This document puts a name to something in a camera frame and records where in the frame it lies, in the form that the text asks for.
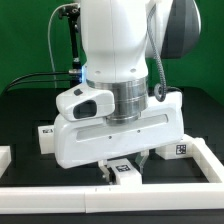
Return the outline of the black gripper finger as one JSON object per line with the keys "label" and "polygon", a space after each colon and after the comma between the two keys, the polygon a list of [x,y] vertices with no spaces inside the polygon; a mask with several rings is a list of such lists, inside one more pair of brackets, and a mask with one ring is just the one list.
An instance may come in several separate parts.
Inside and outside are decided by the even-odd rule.
{"label": "black gripper finger", "polygon": [[107,168],[107,161],[106,160],[100,160],[98,162],[98,167],[102,171],[103,175],[102,177],[107,181],[110,182],[110,171]]}
{"label": "black gripper finger", "polygon": [[148,157],[149,157],[149,151],[148,150],[141,151],[141,152],[139,152],[137,154],[136,159],[135,159],[135,162],[136,162],[136,164],[139,167],[140,173],[143,173],[143,171],[144,171],[144,165],[145,165]]}

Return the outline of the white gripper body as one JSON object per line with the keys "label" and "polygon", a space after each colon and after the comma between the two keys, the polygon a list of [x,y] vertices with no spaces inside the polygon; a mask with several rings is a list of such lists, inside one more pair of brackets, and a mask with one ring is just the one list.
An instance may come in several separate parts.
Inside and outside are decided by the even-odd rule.
{"label": "white gripper body", "polygon": [[184,135],[182,94],[171,92],[163,102],[148,98],[149,107],[129,124],[108,125],[104,117],[54,123],[58,164],[71,168],[177,143]]}

